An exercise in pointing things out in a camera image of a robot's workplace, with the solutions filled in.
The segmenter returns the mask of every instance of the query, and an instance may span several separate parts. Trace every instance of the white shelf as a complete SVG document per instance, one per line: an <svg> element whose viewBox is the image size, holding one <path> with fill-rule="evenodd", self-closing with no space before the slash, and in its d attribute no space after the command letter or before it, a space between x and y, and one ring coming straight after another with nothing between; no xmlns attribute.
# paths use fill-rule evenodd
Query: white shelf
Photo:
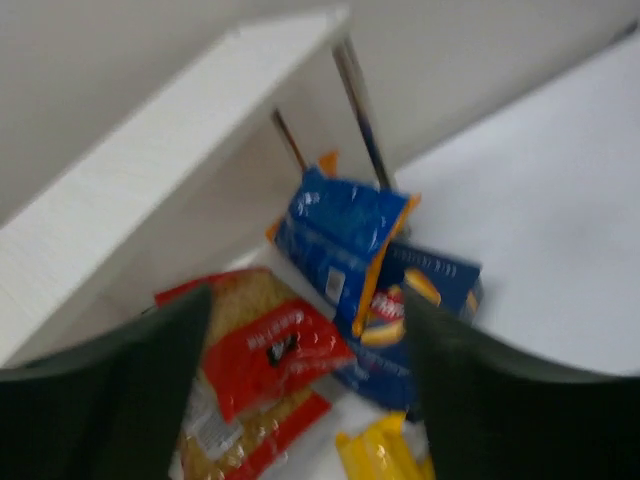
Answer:
<svg viewBox="0 0 640 480"><path fill-rule="evenodd" d="M348 20L336 7L229 31L5 225L0 365L46 350Z"/></svg>

